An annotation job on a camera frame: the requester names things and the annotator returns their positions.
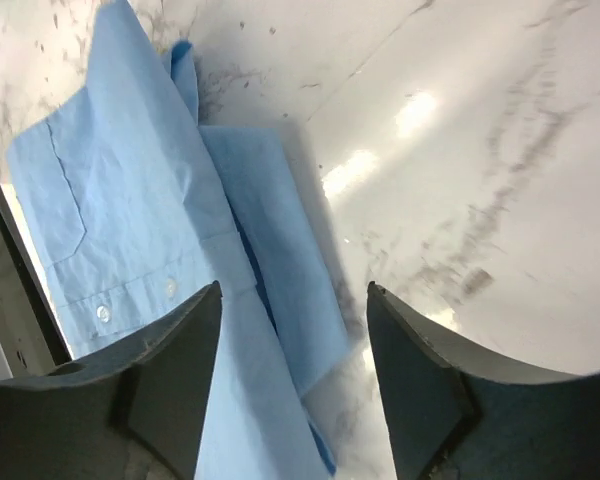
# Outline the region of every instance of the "white button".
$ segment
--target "white button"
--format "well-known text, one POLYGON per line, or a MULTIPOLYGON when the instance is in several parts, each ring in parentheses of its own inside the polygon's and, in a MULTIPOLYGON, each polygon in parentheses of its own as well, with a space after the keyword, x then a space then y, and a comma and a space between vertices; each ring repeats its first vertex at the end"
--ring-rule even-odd
POLYGON ((173 278, 167 279, 167 296, 169 298, 173 298, 176 294, 176 290, 178 290, 178 284, 173 278))
POLYGON ((103 323, 107 323, 109 320, 111 320, 111 311, 104 305, 100 305, 98 307, 96 310, 96 315, 98 315, 98 318, 103 323))

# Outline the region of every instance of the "white marble surface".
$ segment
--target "white marble surface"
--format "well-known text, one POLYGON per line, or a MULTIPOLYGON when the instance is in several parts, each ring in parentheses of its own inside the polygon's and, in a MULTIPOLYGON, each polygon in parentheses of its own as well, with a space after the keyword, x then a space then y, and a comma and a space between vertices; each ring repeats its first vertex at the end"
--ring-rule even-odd
MULTIPOLYGON (((0 1, 11 138, 85 73, 98 1, 0 1)), ((279 130, 352 336, 309 406, 337 478, 395 478, 366 283, 505 354, 600 369, 600 0, 137 0, 218 123, 279 130)))

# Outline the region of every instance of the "shirt pocket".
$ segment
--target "shirt pocket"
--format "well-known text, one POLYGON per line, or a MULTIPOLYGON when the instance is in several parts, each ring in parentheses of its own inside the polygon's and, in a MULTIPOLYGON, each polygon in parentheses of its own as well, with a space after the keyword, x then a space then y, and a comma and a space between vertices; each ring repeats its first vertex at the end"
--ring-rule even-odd
POLYGON ((47 269, 74 255, 86 229, 48 123, 17 137, 7 161, 42 266, 47 269))

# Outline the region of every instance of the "cloth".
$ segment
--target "cloth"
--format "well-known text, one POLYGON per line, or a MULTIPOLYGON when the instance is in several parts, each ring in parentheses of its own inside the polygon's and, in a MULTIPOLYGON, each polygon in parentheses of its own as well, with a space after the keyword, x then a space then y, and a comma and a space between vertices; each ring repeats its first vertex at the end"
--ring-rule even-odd
POLYGON ((102 7, 85 86, 7 154, 60 327, 80 357, 219 280, 196 478, 327 478, 301 403, 348 350, 326 267, 275 134, 197 111, 191 45, 102 7))

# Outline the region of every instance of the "folded shirt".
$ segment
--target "folded shirt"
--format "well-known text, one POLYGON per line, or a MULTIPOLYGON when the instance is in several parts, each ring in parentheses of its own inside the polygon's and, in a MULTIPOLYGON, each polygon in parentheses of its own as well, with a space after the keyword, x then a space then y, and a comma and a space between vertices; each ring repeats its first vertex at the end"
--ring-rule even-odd
POLYGON ((348 349, 326 267, 276 135, 197 111, 191 45, 103 7, 85 86, 7 155, 58 322, 80 357, 219 280, 196 478, 327 478, 300 400, 348 349))

